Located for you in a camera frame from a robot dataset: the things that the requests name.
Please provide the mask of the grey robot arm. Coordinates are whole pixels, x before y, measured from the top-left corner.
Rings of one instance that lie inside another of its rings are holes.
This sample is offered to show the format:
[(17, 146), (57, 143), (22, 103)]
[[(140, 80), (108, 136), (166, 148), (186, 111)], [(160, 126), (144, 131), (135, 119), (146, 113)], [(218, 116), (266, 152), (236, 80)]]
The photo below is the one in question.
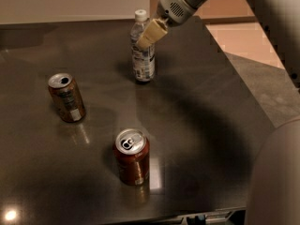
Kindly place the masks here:
[[(142, 32), (145, 49), (168, 28), (184, 23), (206, 0), (159, 0)], [(299, 86), (300, 0), (247, 0), (292, 84)], [(245, 225), (299, 225), (299, 115), (277, 124), (256, 158), (251, 175)]]

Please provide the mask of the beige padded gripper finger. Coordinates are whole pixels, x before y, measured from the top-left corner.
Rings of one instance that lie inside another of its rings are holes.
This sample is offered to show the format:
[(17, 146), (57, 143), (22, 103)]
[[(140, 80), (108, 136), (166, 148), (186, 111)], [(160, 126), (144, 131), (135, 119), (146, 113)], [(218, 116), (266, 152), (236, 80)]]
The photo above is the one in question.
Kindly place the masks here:
[(136, 45), (139, 49), (146, 50), (167, 34), (168, 26), (166, 22), (162, 19), (153, 19), (141, 33)]

